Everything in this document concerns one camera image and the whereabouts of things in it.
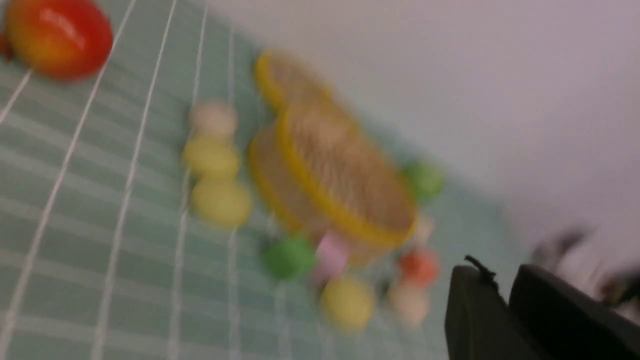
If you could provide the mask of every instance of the yellow ball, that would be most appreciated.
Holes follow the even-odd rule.
[[[239,183],[206,177],[191,191],[191,205],[202,218],[233,229],[249,219],[251,194]]]
[[[320,302],[327,317],[349,332],[364,330],[376,309],[369,285],[350,277],[330,280]]]
[[[233,179],[240,170],[240,156],[236,148],[215,136],[195,136],[184,146],[182,157],[197,177]]]

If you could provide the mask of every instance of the green ball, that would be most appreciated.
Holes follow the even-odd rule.
[[[403,175],[419,202],[432,201],[444,187],[444,172],[429,163],[409,164],[403,169]]]

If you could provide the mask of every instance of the beige ball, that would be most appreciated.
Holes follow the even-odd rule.
[[[196,133],[231,140],[237,129],[236,112],[227,105],[209,101],[195,105],[189,114],[191,127]]]
[[[414,329],[420,327],[429,313],[429,300],[417,288],[398,284],[389,289],[387,303],[403,326]]]
[[[415,243],[420,246],[427,245],[429,238],[431,237],[431,233],[433,233],[434,228],[433,220],[429,217],[421,217],[418,219],[418,224],[415,226],[415,230],[413,232],[413,239],[415,239]]]

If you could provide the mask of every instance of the orange ball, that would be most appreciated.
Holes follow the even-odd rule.
[[[440,274],[440,266],[434,252],[413,249],[400,258],[401,282],[410,282],[416,286],[429,286]]]

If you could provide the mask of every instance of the toy apple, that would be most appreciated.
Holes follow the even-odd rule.
[[[418,161],[409,164],[402,173],[419,202],[433,200],[444,187],[444,173],[429,163]]]
[[[113,45],[111,25],[92,0],[10,0],[0,51],[49,78],[72,81],[97,72]]]
[[[436,255],[428,250],[415,248],[403,255],[398,262],[402,277],[400,282],[426,288],[438,278],[440,267]]]

